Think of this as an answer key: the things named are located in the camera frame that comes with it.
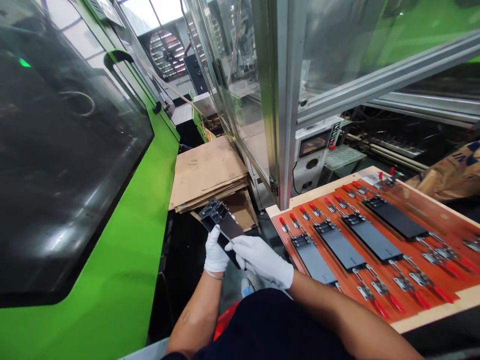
sneaker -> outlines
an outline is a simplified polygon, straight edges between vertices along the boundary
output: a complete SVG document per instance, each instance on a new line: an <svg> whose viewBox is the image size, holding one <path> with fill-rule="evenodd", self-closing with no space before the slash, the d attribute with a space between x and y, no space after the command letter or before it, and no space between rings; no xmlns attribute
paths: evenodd
<svg viewBox="0 0 480 360"><path fill-rule="evenodd" d="M242 277L240 282L240 287L241 287L241 297L243 299L255 292L255 288L248 277Z"/></svg>

person's arm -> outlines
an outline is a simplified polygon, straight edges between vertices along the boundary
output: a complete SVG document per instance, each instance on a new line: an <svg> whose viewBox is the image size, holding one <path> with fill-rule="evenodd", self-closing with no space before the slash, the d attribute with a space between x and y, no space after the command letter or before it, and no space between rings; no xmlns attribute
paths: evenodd
<svg viewBox="0 0 480 360"><path fill-rule="evenodd" d="M241 267L286 290L356 359L422 359L390 325L348 296L294 270L260 237L239 236L232 243L225 249L233 248Z"/></svg>
<svg viewBox="0 0 480 360"><path fill-rule="evenodd" d="M167 354L178 352L191 359L198 350L212 342L219 317L222 290L222 280L215 277L224 277L230 261L217 243L219 234L218 225L208 234L203 274L171 332Z"/></svg>
<svg viewBox="0 0 480 360"><path fill-rule="evenodd" d="M389 324L355 300L298 270L286 290L318 322L336 334L356 359L423 359Z"/></svg>

tattoo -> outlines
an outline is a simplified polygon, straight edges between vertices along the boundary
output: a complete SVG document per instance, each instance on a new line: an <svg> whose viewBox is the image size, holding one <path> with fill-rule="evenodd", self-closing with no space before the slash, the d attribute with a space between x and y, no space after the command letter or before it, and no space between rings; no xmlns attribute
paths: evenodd
<svg viewBox="0 0 480 360"><path fill-rule="evenodd" d="M187 310L185 314L183 314L183 316L181 317L181 320L185 324L189 320L189 318L190 318L190 310Z"/></svg>

bracelet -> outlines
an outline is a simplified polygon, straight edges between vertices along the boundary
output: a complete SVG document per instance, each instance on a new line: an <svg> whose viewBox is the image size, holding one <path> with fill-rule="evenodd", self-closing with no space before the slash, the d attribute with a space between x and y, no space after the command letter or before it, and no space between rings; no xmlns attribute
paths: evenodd
<svg viewBox="0 0 480 360"><path fill-rule="evenodd" d="M225 279L225 275L222 276L222 277L220 277L220 276L217 276L217 275L212 274L212 273L211 273L210 271L208 271L206 268L203 268L203 270L205 270L205 272L206 272L208 275L210 275L212 278L214 278L214 279L217 279L217 280L223 280L223 279Z"/></svg>

dark shirt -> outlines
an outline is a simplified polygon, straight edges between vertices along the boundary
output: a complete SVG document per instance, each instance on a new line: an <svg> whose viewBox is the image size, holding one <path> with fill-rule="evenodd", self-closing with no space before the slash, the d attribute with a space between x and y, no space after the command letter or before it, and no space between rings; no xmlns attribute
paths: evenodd
<svg viewBox="0 0 480 360"><path fill-rule="evenodd" d="M263 289L239 304L220 337L195 360L353 359L340 339L316 322L285 293ZM185 360L171 353L163 360Z"/></svg>

